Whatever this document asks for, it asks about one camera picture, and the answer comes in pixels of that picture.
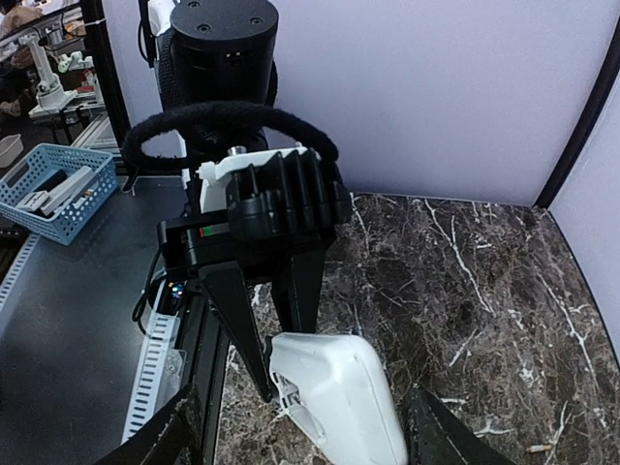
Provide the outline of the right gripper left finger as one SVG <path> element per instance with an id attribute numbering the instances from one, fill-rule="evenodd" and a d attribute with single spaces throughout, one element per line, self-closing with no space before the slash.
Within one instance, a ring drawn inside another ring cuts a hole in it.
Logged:
<path id="1" fill-rule="evenodd" d="M 188 384 L 97 464 L 202 464 L 201 425 L 199 393 Z"/>

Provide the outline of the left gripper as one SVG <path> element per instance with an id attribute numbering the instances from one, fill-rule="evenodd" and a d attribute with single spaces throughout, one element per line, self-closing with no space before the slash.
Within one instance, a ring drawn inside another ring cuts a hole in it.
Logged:
<path id="1" fill-rule="evenodd" d="M 272 388 L 242 269 L 248 280 L 258 282 L 277 270 L 271 296 L 282 330 L 315 333 L 324 251 L 335 241 L 336 229 L 244 242 L 233 237 L 223 212 L 211 212 L 164 220 L 156 231 L 168 277 L 186 281 L 199 274 L 217 319 L 261 398 L 270 402 Z"/>

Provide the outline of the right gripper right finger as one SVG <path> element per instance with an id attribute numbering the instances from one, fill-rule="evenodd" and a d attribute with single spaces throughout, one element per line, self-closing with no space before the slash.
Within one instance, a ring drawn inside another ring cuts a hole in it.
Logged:
<path id="1" fill-rule="evenodd" d="M 513 464 L 478 438 L 425 387 L 409 389 L 401 412 L 410 464 Z"/>

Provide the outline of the white remote control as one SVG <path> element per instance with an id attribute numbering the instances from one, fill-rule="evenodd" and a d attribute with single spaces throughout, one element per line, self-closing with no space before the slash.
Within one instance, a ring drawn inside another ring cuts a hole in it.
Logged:
<path id="1" fill-rule="evenodd" d="M 364 338 L 280 333 L 269 375 L 283 412 L 329 462 L 409 462 L 383 364 Z"/>

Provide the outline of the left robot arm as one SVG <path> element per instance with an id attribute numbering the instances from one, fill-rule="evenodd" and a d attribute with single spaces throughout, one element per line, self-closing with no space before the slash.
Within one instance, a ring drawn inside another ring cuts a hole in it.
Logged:
<path id="1" fill-rule="evenodd" d="M 201 285 L 270 400 L 248 288 L 271 286 L 283 330 L 315 331 L 326 251 L 352 216 L 339 152 L 323 131 L 275 106 L 272 3 L 140 7 L 163 109 L 129 131 L 122 155 L 139 170 L 188 173 L 187 213 L 158 227 L 166 273 Z"/>

